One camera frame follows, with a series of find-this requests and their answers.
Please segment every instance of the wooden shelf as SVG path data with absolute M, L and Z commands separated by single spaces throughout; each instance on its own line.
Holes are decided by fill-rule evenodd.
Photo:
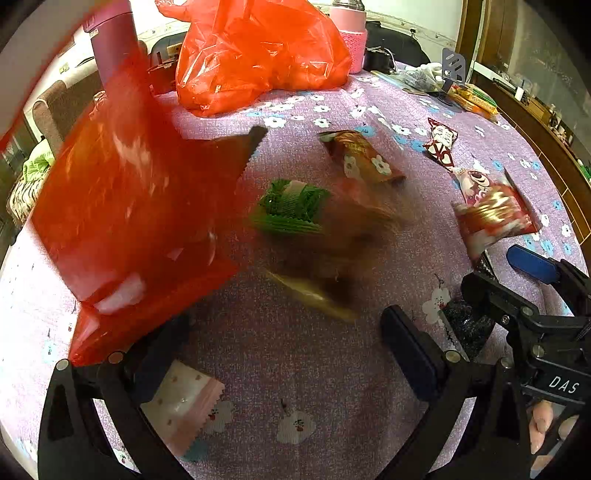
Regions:
M 591 186 L 577 159 L 547 125 L 504 88 L 477 72 L 472 75 L 472 83 L 494 98 L 501 115 L 525 138 L 544 165 L 562 198 L 587 268 L 591 270 Z

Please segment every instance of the black bag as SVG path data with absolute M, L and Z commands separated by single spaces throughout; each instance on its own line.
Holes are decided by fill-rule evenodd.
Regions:
M 368 30 L 366 47 L 385 47 L 394 54 L 396 61 L 413 67 L 431 62 L 416 38 L 389 28 L 383 28 L 378 21 L 366 22 L 365 28 Z

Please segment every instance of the pink water bottle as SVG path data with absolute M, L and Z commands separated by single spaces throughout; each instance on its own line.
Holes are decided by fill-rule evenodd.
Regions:
M 368 39 L 363 2 L 361 0 L 334 0 L 330 7 L 330 19 L 339 29 L 353 60 L 349 73 L 359 73 L 363 68 L 365 43 Z

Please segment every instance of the pink thermos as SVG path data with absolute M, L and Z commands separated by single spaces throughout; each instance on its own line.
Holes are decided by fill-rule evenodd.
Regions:
M 353 60 L 349 73 L 359 73 L 363 68 L 365 43 L 365 6 L 361 0 L 334 0 L 330 7 L 330 19 L 339 29 Z
M 90 34 L 100 80 L 105 85 L 119 64 L 138 48 L 134 15 L 129 0 L 113 0 L 97 10 L 85 23 Z

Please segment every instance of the candy wrapper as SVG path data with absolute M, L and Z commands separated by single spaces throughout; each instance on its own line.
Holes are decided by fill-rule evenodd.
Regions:
M 272 182 L 252 216 L 271 250 L 267 276 L 303 303 L 355 319 L 355 282 L 371 270 L 397 216 L 363 182 L 331 191 L 298 180 Z
M 469 206 L 476 206 L 494 185 L 505 183 L 480 170 L 458 167 L 450 167 L 448 170 L 458 181 L 464 200 Z
M 141 408 L 173 454 L 197 461 L 207 453 L 207 444 L 196 438 L 201 429 L 211 433 L 232 419 L 232 409 L 225 408 L 231 402 L 218 402 L 223 390 L 215 378 L 175 360 Z
M 353 130 L 323 132 L 319 140 L 331 158 L 343 166 L 345 176 L 368 184 L 405 178 L 404 173 L 389 163 L 360 133 Z
M 492 186 L 476 206 L 454 203 L 453 209 L 468 256 L 474 263 L 501 238 L 537 231 L 523 199 L 509 185 Z
M 452 145 L 456 141 L 457 132 L 433 118 L 429 118 L 428 121 L 431 125 L 432 140 L 425 143 L 423 147 L 441 166 L 453 167 Z

